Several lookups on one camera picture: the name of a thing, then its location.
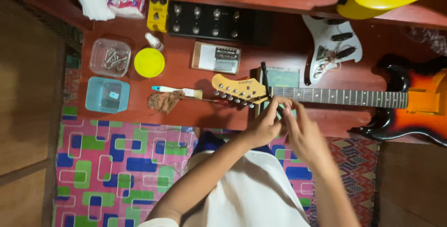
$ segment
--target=white shirt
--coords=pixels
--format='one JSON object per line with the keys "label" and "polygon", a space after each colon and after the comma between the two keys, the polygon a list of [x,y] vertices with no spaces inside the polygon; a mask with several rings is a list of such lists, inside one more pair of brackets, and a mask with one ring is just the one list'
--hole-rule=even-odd
{"label": "white shirt", "polygon": [[[213,151],[189,159],[191,169]],[[275,156],[250,150],[222,177],[185,227],[308,227],[305,211]],[[139,227],[178,227],[169,218]]]}

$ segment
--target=black capo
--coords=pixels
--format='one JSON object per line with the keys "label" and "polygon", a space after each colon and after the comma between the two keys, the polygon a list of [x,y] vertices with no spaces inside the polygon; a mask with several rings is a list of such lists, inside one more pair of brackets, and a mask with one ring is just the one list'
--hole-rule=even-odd
{"label": "black capo", "polygon": [[[262,70],[262,83],[265,85],[265,92],[267,94],[267,98],[269,99],[269,101],[272,100],[273,96],[270,93],[270,87],[269,87],[269,82],[267,81],[267,66],[265,65],[265,62],[261,63],[261,70]],[[282,112],[282,107],[278,106],[276,108],[276,111],[279,113],[279,115],[281,116],[281,118],[284,117],[284,114]]]}

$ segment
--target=blue plastic container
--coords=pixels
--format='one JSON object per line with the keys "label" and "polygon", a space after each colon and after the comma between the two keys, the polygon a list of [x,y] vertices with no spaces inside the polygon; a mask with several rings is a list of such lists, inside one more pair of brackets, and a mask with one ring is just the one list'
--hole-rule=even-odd
{"label": "blue plastic container", "polygon": [[88,80],[85,108],[117,113],[127,109],[131,86],[120,80],[93,76]]}

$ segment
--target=red wooden table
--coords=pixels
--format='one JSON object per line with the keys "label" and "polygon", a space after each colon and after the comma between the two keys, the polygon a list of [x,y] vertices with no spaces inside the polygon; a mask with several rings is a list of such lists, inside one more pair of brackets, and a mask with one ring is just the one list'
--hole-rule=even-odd
{"label": "red wooden table", "polygon": [[[384,54],[395,53],[414,61],[427,61],[437,57],[428,44],[418,44],[407,38],[398,26],[371,24],[366,21],[351,22],[363,47],[360,62],[347,61],[339,72],[329,72],[317,85],[311,88],[359,89],[383,91],[386,81],[372,73],[373,66]],[[312,56],[313,41],[300,15],[275,13],[271,45],[233,44],[242,49],[239,74],[227,75],[238,79],[250,75],[250,70],[260,67],[266,61],[269,67],[301,69],[300,87],[304,85],[306,61]],[[89,67],[93,42],[98,38],[124,41],[132,49],[132,55],[147,47],[144,34],[148,32],[145,21],[116,18],[107,22],[96,22],[92,32],[85,33],[82,53],[82,77],[79,90],[78,116],[86,119],[140,122],[243,130],[254,115],[248,107],[224,107],[196,100],[181,100],[168,114],[159,114],[147,106],[148,97],[154,93],[152,86],[203,89],[204,97],[213,97],[211,86],[213,72],[191,69],[194,39],[176,38],[163,35],[165,69],[157,77],[147,79],[139,76],[130,65],[129,72],[121,81],[131,85],[129,106],[126,111],[106,114],[86,110],[85,93],[87,81],[95,76]],[[310,117],[317,121],[326,136],[353,137],[348,130],[368,124],[374,109],[366,107],[331,106],[308,104]],[[409,138],[400,141],[412,141]]]}

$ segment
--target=patterned rug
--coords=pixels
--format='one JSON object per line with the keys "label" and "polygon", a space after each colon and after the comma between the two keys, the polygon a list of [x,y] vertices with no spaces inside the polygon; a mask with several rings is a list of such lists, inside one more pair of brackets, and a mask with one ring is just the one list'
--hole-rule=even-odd
{"label": "patterned rug", "polygon": [[[182,175],[197,144],[192,127],[82,120],[77,118],[77,70],[67,71],[67,98],[60,124],[54,227],[136,227]],[[228,139],[231,131],[210,129]],[[378,144],[372,140],[327,138],[352,205],[363,226],[370,226]],[[317,226],[312,172],[274,139],[279,160]]]}

